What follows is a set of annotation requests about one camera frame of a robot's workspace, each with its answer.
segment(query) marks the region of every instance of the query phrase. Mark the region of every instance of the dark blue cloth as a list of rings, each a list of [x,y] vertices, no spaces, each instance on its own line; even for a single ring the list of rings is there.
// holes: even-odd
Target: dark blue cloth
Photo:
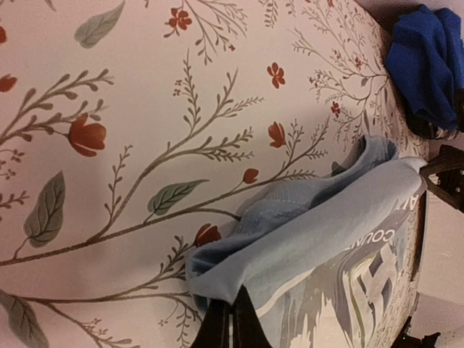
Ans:
[[[464,88],[461,19],[450,9],[427,6],[394,26],[386,69],[413,114],[440,128],[457,128],[455,92]]]

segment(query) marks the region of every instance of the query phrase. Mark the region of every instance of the floral pattern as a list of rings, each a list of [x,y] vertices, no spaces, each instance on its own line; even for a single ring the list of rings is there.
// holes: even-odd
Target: floral pattern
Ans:
[[[426,155],[382,65],[389,38],[351,0],[54,2],[0,1],[8,347],[190,347],[185,258],[244,202],[348,167],[362,134]],[[371,347],[390,347],[413,295],[405,275]]]

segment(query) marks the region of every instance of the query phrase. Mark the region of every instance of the fabric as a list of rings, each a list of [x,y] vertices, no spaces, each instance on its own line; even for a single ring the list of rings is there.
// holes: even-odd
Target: fabric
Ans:
[[[254,203],[230,237],[188,258],[188,287],[200,310],[207,309],[207,299],[232,305],[242,284],[261,307],[284,283],[380,225],[398,202],[425,189],[418,170],[426,162],[391,161],[396,156],[393,144],[368,138],[363,156],[343,174],[282,183]]]
[[[391,37],[352,0],[6,0],[0,18],[0,348],[187,348],[203,226],[227,236],[268,186],[350,167],[364,134],[428,154],[383,64]],[[413,307],[419,232],[414,214],[395,276],[395,257],[376,273],[376,348]],[[316,307],[315,342],[342,325]]]
[[[416,117],[452,131],[457,128],[455,93],[464,87],[461,19],[450,9],[427,6],[402,16],[386,58],[391,78]]]

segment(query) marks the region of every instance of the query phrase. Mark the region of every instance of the red flower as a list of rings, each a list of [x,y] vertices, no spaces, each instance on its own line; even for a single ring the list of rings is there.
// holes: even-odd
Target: red flower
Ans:
[[[198,233],[195,236],[195,246],[201,247],[205,244],[212,243],[214,241],[219,241],[221,239],[218,227],[216,225],[211,226],[210,223],[207,223],[200,227]]]
[[[0,78],[0,92],[8,92],[16,84],[17,78],[12,78],[10,74]]]
[[[277,89],[280,85],[285,85],[285,79],[283,78],[283,69],[278,67],[277,63],[273,63],[272,67],[268,67],[268,74],[273,77],[273,85]]]
[[[283,126],[277,122],[274,122],[268,128],[269,136],[274,140],[270,145],[278,149],[285,144],[285,132]]]
[[[355,58],[355,64],[356,64],[356,68],[358,70],[361,70],[361,65],[363,65],[363,62],[361,62],[361,59],[359,57]]]
[[[332,106],[331,106],[331,111],[332,111],[332,113],[335,114],[335,116],[338,117],[340,115],[340,112],[341,112],[339,103],[336,103],[336,102],[333,101]]]
[[[253,169],[253,168],[245,170],[244,183],[246,183],[248,185],[250,183],[255,183],[256,180],[257,180],[256,177],[258,176],[259,173],[260,172],[257,169]]]
[[[176,8],[171,9],[172,18],[169,19],[169,25],[173,28],[179,27],[182,30],[187,30],[187,25],[191,24],[191,18],[187,11],[181,10],[180,12]]]
[[[75,151],[86,157],[94,157],[96,152],[92,150],[104,149],[107,129],[99,123],[85,125],[87,117],[87,113],[82,114],[71,124],[68,139]]]
[[[0,44],[7,42],[7,32],[0,25]]]

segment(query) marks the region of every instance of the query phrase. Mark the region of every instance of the blue cloth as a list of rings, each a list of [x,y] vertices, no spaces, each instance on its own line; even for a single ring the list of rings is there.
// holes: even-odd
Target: blue cloth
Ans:
[[[464,87],[461,19],[427,6],[402,16],[393,30],[386,69],[413,114],[440,128],[457,128],[455,92]]]
[[[242,284],[256,308],[285,283],[336,256],[424,191],[425,162],[397,159],[390,141],[365,138],[348,170],[332,178],[278,183],[243,214],[233,233],[192,252],[186,276],[197,307],[232,304]]]

